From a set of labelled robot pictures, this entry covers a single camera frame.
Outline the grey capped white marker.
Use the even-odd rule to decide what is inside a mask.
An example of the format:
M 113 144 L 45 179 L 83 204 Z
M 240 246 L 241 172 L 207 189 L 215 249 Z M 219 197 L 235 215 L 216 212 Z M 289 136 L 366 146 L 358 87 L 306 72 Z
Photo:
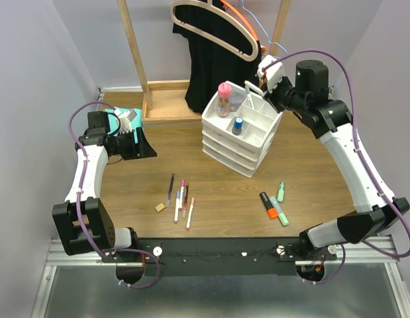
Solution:
M 257 93 L 260 97 L 264 96 L 264 92 L 258 86 L 254 85 L 253 83 L 247 80 L 244 81 L 244 88 L 246 91 L 246 97 L 249 102 L 249 106 L 251 109 L 255 110 L 251 91 Z

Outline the clear round clip jar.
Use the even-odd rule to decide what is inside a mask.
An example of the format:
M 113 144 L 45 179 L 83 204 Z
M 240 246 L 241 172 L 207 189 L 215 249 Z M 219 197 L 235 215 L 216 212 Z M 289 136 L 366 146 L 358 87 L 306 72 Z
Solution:
M 242 102 L 245 100 L 245 98 L 245 94 L 239 91 L 232 92 L 231 96 L 229 97 L 229 105 L 231 112 L 237 111 L 237 109 L 242 105 Z

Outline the blue grey glue stick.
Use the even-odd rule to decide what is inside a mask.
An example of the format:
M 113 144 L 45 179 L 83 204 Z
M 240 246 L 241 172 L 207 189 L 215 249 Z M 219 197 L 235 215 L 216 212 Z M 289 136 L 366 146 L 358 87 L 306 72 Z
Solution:
M 242 126 L 243 126 L 243 119 L 242 117 L 235 117 L 234 118 L 234 123 L 232 126 L 232 134 L 235 136 L 239 136 L 242 132 Z

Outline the pink capped white marker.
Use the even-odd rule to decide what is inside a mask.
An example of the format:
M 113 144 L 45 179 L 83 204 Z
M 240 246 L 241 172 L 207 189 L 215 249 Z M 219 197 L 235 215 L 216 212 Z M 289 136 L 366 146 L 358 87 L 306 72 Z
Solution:
M 182 210 L 183 208 L 183 200 L 184 200 L 184 192 L 185 192 L 185 180 L 181 180 L 181 187 L 179 191 L 179 201 L 178 201 L 178 210 Z

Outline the pink capped clear bottle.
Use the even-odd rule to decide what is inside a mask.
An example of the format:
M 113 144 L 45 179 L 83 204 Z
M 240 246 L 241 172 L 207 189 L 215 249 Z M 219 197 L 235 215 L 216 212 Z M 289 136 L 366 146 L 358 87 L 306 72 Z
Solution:
M 218 101 L 217 101 L 217 114 L 220 117 L 227 117 L 231 111 L 231 106 L 229 103 L 229 98 L 231 96 L 232 87 L 223 82 L 218 86 Z

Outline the blue capped white marker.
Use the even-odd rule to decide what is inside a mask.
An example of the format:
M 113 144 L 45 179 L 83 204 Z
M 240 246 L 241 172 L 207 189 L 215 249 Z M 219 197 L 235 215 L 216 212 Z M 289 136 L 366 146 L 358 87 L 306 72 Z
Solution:
M 174 208 L 174 223 L 177 224 L 179 221 L 179 209 L 180 209 L 180 191 L 176 193 L 176 204 Z

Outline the red clear pen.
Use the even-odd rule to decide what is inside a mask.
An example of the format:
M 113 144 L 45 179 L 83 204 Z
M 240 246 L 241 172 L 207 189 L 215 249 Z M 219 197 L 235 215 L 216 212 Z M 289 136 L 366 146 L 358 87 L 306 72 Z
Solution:
M 189 183 L 187 182 L 185 184 L 185 193 L 184 193 L 184 197 L 183 197 L 183 207 L 182 207 L 182 210 L 181 210 L 182 218 L 186 218 L 186 215 L 187 215 L 188 193 L 189 193 Z

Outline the peach capped white marker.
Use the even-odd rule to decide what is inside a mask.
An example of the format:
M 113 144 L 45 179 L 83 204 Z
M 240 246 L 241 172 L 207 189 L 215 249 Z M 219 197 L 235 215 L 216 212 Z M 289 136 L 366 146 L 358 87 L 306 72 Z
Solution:
M 190 203 L 189 211 L 188 211 L 188 215 L 187 215 L 187 223 L 186 223 L 186 227 L 185 227 L 187 231 L 189 231 L 190 228 L 191 228 L 191 221 L 192 221 L 194 205 L 195 205 L 195 198 L 193 197 L 191 199 L 191 203 Z

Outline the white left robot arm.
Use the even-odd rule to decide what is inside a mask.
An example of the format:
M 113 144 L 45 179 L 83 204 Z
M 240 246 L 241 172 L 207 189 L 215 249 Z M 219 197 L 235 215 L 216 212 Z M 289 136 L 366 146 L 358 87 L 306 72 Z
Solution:
M 93 111 L 87 114 L 88 128 L 75 144 L 77 168 L 69 193 L 53 207 L 52 217 L 66 254 L 77 255 L 117 249 L 126 262 L 140 252 L 134 229 L 116 228 L 100 199 L 103 172 L 109 158 L 122 160 L 153 158 L 141 122 L 134 109 Z

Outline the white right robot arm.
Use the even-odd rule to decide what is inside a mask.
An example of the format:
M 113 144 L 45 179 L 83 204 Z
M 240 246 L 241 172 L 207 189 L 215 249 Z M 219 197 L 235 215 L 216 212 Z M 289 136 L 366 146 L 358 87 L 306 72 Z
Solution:
M 290 251 L 310 260 L 332 244 L 356 244 L 390 228 L 410 204 L 384 183 L 352 125 L 352 113 L 329 97 L 329 69 L 318 60 L 295 67 L 295 82 L 270 56 L 258 66 L 264 99 L 279 113 L 291 111 L 328 150 L 351 194 L 354 211 L 299 234 Z

